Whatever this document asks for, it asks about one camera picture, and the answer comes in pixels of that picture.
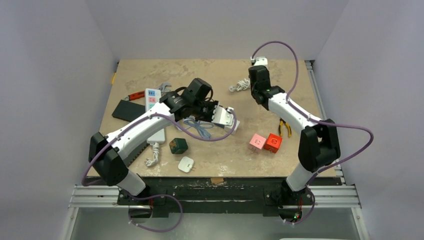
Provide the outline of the yellow handled pliers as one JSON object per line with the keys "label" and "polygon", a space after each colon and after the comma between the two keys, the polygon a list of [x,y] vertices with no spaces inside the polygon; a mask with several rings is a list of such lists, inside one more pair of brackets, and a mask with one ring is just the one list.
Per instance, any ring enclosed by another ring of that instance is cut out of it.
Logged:
{"label": "yellow handled pliers", "polygon": [[289,138],[291,138],[292,137],[292,128],[291,128],[291,126],[284,119],[280,118],[279,119],[278,129],[277,129],[278,135],[280,137],[283,137],[283,135],[284,135],[283,134],[283,128],[286,128],[287,135],[288,135]]}

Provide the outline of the white power strip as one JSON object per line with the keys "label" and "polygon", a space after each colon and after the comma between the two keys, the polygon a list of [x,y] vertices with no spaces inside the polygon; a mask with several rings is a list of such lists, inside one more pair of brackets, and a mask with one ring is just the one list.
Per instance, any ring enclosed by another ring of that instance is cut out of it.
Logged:
{"label": "white power strip", "polygon": [[[148,112],[157,102],[159,102],[162,92],[159,89],[146,88],[145,91],[145,111]],[[149,137],[146,142],[148,144],[159,143],[163,144],[166,140],[165,130],[161,129]]]}

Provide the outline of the dark green cube socket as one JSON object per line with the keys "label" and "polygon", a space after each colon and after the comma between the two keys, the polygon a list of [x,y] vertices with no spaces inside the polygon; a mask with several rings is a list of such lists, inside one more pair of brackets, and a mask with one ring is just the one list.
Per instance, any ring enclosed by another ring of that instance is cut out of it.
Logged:
{"label": "dark green cube socket", "polygon": [[188,143],[185,138],[174,138],[169,142],[169,149],[173,155],[180,155],[185,153],[188,149]]}

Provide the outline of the pink cube socket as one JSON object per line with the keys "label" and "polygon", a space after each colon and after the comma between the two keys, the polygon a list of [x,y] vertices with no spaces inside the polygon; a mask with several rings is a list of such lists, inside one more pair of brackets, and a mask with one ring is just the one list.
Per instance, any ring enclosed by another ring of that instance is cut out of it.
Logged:
{"label": "pink cube socket", "polygon": [[267,139],[265,137],[255,133],[247,145],[248,149],[252,152],[259,153],[263,150],[266,141]]}

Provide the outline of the red cube socket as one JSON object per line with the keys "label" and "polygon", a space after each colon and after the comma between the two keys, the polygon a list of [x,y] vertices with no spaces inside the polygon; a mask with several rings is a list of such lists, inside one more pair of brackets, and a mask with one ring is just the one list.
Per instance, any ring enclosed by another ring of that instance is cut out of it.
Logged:
{"label": "red cube socket", "polygon": [[282,137],[273,133],[270,133],[266,139],[263,149],[271,153],[276,154],[282,144]]}

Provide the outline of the white adapter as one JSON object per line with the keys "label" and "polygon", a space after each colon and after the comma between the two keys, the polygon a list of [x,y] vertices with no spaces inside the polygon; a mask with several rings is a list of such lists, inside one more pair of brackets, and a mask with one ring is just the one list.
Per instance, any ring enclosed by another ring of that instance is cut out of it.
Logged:
{"label": "white adapter", "polygon": [[178,169],[184,173],[189,173],[195,169],[195,161],[187,156],[184,156],[178,164]]}

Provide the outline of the white cube socket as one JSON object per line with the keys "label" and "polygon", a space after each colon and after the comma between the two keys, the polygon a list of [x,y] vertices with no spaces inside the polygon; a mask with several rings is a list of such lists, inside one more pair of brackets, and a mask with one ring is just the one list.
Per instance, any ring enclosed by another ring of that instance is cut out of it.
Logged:
{"label": "white cube socket", "polygon": [[234,122],[232,125],[226,126],[225,129],[227,130],[228,133],[230,133],[231,135],[235,135],[238,128],[240,126],[240,121],[237,120],[236,122]]}

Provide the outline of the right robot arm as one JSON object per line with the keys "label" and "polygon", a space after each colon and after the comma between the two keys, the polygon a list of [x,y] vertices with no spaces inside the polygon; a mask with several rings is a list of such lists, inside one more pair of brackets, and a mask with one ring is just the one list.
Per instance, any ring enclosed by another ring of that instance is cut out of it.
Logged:
{"label": "right robot arm", "polygon": [[269,70],[263,65],[248,69],[250,92],[258,105],[286,121],[299,134],[298,160],[295,170],[286,178],[280,196],[288,204],[300,198],[301,192],[319,169],[341,156],[337,128],[331,119],[304,113],[279,86],[272,86]]}

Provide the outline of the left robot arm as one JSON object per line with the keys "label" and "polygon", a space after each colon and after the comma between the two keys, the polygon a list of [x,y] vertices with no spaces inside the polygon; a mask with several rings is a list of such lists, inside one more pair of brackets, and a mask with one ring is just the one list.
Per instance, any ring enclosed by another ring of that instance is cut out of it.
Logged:
{"label": "left robot arm", "polygon": [[159,89],[145,90],[146,111],[124,127],[90,139],[89,166],[94,168],[107,186],[117,186],[129,193],[138,205],[149,199],[147,184],[129,170],[124,160],[134,154],[148,139],[172,121],[194,116],[203,121],[214,119],[217,101],[212,101],[212,86],[194,78],[186,87],[162,93]]}

